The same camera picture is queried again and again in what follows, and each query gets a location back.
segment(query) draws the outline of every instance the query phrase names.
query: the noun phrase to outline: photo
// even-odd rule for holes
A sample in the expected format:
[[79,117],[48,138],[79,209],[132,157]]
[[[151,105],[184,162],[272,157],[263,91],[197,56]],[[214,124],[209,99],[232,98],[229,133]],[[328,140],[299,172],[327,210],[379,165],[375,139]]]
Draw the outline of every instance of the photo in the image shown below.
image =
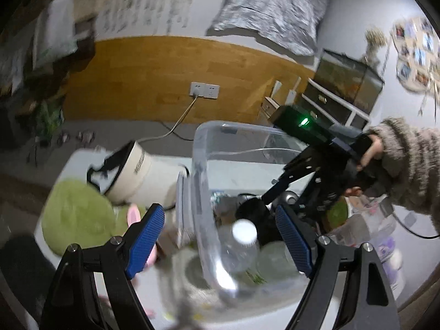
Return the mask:
[[396,25],[395,26],[395,35],[397,37],[405,38],[405,30],[403,29],[402,25]]
[[429,52],[433,52],[433,37],[429,33],[423,34],[423,47]]
[[408,46],[405,44],[402,46],[402,48],[400,49],[400,55],[402,57],[408,57],[410,54],[410,50],[408,49]]
[[405,37],[406,38],[415,38],[415,33],[417,32],[417,28],[413,22],[407,22],[405,24]]
[[437,64],[437,62],[431,61],[430,72],[435,73],[437,75],[439,74],[439,65]]
[[428,76],[426,74],[424,74],[423,72],[420,72],[420,71],[417,71],[417,75],[415,76],[415,80],[417,82],[423,84],[425,87],[428,86],[428,83],[430,81]]
[[408,63],[402,63],[399,68],[399,78],[403,80],[408,80],[411,74],[411,67]]
[[428,22],[427,19],[422,19],[422,30],[432,32],[433,28],[431,27],[431,24]]
[[416,64],[424,66],[426,61],[426,52],[424,50],[416,48],[413,52],[413,58]]

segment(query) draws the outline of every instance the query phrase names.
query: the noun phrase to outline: hand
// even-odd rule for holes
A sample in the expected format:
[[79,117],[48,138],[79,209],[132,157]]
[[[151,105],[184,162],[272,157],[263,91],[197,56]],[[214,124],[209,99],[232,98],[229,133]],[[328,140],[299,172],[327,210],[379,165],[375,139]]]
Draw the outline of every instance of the hand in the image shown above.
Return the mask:
[[[382,139],[380,137],[374,134],[368,135],[368,137],[371,139],[373,143],[371,144],[369,149],[365,152],[365,154],[362,155],[362,158],[360,159],[360,165],[358,165],[359,171],[362,170],[364,167],[366,167],[371,161],[371,159],[373,158],[377,160],[381,159],[384,151],[384,146],[382,143]],[[353,187],[350,189],[346,189],[344,196],[346,197],[360,196],[361,194],[362,194],[362,190],[360,189],[360,187]]]

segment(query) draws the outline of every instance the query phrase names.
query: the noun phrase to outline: person's arm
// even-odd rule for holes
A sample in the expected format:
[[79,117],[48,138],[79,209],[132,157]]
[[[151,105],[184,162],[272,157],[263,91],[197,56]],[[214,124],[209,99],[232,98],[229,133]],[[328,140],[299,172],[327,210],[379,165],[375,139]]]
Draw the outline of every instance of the person's arm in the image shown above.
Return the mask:
[[430,214],[440,231],[440,131],[413,128],[403,118],[387,118],[367,133],[373,145],[362,166],[373,157],[381,158],[393,178],[391,201]]

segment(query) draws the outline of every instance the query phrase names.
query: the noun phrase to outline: white bottle cap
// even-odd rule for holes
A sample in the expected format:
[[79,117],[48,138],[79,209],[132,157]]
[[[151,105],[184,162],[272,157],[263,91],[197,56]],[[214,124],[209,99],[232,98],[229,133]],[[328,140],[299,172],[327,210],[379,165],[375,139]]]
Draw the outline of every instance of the white bottle cap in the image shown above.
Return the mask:
[[257,229],[248,219],[239,219],[232,225],[232,236],[238,243],[250,246],[257,240]]

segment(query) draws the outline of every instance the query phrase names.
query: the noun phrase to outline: green cushion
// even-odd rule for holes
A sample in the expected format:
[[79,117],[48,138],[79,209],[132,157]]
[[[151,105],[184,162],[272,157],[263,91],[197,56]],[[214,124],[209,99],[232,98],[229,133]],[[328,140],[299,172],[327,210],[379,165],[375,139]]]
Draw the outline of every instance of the green cushion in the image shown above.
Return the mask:
[[[113,207],[94,187],[68,178],[57,183],[44,209],[43,236],[50,249],[63,255],[71,243],[83,249],[101,246],[112,236],[124,235],[128,205]],[[140,209],[141,217],[145,209]]]

